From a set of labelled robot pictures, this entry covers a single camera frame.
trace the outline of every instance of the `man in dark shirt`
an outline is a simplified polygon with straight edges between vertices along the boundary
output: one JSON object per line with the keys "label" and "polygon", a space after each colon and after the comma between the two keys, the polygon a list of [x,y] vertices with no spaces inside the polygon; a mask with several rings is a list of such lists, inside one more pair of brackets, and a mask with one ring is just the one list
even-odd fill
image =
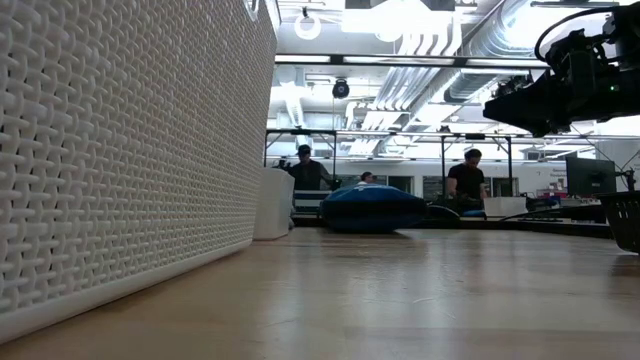
{"label": "man in dark shirt", "polygon": [[449,170],[447,192],[449,195],[482,200],[487,197],[484,185],[484,173],[478,169],[482,158],[480,150],[471,149],[464,154],[464,163]]}
{"label": "man in dark shirt", "polygon": [[311,160],[311,147],[300,145],[298,148],[300,163],[289,169],[289,175],[296,179],[295,190],[320,190],[320,181],[324,180],[329,186],[333,179],[321,163]]}

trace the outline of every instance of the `black camera rig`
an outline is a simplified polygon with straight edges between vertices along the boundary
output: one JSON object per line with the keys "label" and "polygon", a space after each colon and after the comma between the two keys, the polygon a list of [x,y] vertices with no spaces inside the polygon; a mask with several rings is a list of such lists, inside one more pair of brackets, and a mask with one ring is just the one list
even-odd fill
{"label": "black camera rig", "polygon": [[[559,25],[578,17],[611,13],[602,34],[572,31],[553,43],[543,57],[544,38]],[[614,44],[617,56],[607,58],[603,44]],[[485,103],[483,115],[534,136],[568,131],[574,121],[606,122],[640,114],[640,2],[594,8],[568,16],[538,39],[536,57],[550,69],[535,82],[508,82]]]}

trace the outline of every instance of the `white box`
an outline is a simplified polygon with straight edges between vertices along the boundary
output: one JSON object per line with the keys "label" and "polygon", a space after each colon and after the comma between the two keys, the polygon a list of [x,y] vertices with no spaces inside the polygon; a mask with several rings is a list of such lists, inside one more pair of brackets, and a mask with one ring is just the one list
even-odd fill
{"label": "white box", "polygon": [[498,197],[484,199],[484,212],[488,217],[507,217],[527,212],[524,197]]}
{"label": "white box", "polygon": [[262,170],[258,211],[253,228],[255,240],[272,240],[289,233],[295,179],[280,169]]}

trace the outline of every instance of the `white perforated panel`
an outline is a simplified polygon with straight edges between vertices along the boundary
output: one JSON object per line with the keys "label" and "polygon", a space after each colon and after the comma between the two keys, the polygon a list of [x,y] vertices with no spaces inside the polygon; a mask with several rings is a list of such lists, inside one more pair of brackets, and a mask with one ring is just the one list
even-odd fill
{"label": "white perforated panel", "polygon": [[244,1],[0,1],[0,322],[251,239],[276,43]]}

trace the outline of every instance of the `computer monitor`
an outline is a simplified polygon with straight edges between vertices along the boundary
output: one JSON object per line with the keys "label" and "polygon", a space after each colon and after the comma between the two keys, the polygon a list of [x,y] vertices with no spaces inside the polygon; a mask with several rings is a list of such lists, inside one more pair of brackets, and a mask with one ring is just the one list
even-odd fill
{"label": "computer monitor", "polygon": [[573,196],[616,192],[616,166],[613,161],[567,158],[567,191]]}

